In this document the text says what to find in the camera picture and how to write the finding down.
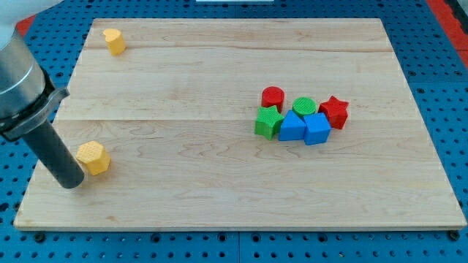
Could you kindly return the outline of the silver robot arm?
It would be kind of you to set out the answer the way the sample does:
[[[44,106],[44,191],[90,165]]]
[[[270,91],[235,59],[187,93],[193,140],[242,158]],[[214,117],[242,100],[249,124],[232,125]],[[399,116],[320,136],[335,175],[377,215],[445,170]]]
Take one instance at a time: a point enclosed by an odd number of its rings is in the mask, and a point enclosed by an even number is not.
[[[62,187],[75,188],[84,172],[48,120],[69,91],[54,86],[16,28],[60,2],[1,2],[1,136],[10,142],[23,139]]]

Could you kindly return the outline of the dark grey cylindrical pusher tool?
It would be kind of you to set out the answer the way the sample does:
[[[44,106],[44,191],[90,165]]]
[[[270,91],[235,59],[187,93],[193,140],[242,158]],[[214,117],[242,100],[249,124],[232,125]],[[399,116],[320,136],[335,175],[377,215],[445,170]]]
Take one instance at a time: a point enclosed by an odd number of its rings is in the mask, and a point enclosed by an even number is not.
[[[63,188],[83,182],[83,170],[49,121],[23,135],[23,140]]]

